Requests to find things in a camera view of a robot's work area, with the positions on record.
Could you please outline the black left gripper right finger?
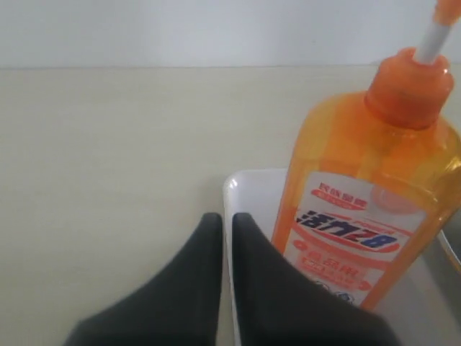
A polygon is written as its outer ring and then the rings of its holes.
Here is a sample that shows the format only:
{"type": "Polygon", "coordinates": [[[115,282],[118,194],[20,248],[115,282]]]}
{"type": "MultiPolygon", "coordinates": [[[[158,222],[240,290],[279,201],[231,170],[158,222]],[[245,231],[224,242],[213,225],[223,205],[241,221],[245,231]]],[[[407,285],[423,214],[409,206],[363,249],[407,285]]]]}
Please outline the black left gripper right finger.
{"type": "Polygon", "coordinates": [[[232,220],[232,267],[242,345],[397,345],[387,322],[296,270],[251,215],[232,220]]]}

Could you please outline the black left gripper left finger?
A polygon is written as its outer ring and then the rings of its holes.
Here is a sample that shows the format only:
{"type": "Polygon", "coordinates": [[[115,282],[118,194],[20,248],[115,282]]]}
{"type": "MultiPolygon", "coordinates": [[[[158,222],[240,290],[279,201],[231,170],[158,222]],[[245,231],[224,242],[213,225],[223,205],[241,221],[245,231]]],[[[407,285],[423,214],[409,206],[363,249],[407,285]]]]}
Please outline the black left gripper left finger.
{"type": "Polygon", "coordinates": [[[66,345],[215,345],[223,220],[204,214],[176,256],[144,286],[79,322],[66,345]]]}

